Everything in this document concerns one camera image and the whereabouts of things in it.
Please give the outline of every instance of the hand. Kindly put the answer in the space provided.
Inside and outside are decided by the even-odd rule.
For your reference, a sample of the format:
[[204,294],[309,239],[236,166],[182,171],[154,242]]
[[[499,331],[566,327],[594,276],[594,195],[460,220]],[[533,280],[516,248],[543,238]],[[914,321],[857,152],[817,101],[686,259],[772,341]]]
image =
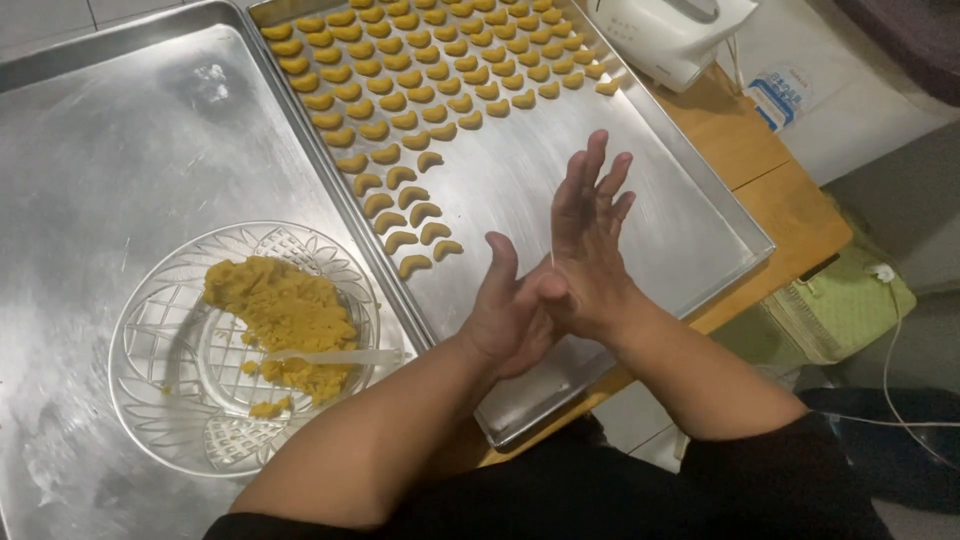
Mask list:
[[624,153],[614,158],[610,174],[597,183],[608,138],[606,131],[594,132],[587,151],[577,152],[567,164],[551,209],[554,267],[537,287],[561,328],[604,344],[632,314],[635,300],[646,300],[627,274],[618,247],[636,196],[627,191],[613,202],[634,157]]
[[537,282],[549,269],[545,259],[521,280],[516,279],[514,244],[501,233],[487,233],[493,249],[490,269],[477,292],[473,312],[456,339],[469,356],[492,369],[497,379],[517,377],[533,367],[562,337],[537,298]]

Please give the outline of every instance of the baking tray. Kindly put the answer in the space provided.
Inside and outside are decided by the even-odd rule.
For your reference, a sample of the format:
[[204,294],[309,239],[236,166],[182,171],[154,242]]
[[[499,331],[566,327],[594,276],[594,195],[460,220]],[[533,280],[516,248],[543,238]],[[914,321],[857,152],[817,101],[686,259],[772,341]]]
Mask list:
[[423,347],[254,33],[207,2],[0,64],[0,537],[200,538],[243,488],[144,453],[108,389],[128,297],[202,233],[333,237],[374,278],[380,345]]

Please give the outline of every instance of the metal tray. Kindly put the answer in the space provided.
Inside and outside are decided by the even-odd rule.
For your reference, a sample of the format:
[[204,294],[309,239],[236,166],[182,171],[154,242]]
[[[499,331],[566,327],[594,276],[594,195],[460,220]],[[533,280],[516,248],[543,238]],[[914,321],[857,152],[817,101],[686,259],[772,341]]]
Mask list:
[[423,348],[255,32],[206,2],[0,64],[0,537],[200,538],[243,487],[145,454],[108,390],[128,297],[199,234],[333,237],[375,277],[381,346]]

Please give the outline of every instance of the black sleeve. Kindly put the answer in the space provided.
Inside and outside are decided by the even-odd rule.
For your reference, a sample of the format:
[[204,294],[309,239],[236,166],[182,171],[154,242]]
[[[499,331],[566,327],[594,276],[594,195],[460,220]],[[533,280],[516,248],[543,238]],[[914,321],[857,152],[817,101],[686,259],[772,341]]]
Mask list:
[[723,505],[723,519],[778,538],[892,538],[817,413],[756,437],[693,441],[680,474]]
[[213,522],[204,540],[352,540],[364,538],[362,532],[286,520],[263,514],[227,514]]

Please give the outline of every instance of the person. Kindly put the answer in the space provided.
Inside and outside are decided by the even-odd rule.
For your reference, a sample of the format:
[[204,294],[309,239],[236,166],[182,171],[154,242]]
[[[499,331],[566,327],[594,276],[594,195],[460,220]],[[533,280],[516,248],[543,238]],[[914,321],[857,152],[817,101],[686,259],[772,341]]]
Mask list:
[[[826,422],[651,302],[624,269],[609,135],[567,165],[553,257],[516,279],[511,241],[463,327],[297,432],[206,534],[220,538],[889,538]],[[498,381],[565,333],[593,339],[692,439],[673,475],[566,429],[512,461],[432,484],[431,455]]]

